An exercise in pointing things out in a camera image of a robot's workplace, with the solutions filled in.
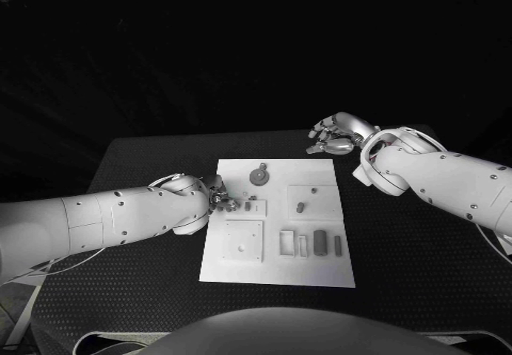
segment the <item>black tabletop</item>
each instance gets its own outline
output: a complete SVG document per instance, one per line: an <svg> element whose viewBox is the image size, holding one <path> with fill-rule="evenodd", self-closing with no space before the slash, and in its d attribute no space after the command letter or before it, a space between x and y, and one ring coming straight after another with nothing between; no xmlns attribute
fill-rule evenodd
<svg viewBox="0 0 512 355"><path fill-rule="evenodd" d="M220 159L334 159L357 288L201 283L207 228L191 236L169 231L48 278L32 323L44 354L70 354L91 331L171 332L273 306L355 314L424 333L486 331L512 343L512 265L475 225L411 191L393 197L367 187L352 176L360 150L308 155L312 143L305 130L117 139L90 192L148 186L176 172L201 178Z"/></svg>

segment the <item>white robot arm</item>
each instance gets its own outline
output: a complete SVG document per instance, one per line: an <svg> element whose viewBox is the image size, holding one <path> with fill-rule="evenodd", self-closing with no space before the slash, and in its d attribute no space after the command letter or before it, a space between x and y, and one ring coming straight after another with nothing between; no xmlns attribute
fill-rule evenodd
<svg viewBox="0 0 512 355"><path fill-rule="evenodd" d="M507 166L448 152L424 133L401 127L384 131L341 112L312 129L321 133L308 153L348 154L360 146L355 177L368 186L400 196L411 187L422 200L512 235L512 171Z"/></svg>
<svg viewBox="0 0 512 355"><path fill-rule="evenodd" d="M0 203L0 285L68 255L156 237L172 229L176 234L194 234L215 208L237 207L220 175L201 180L185 174L135 189Z"/></svg>

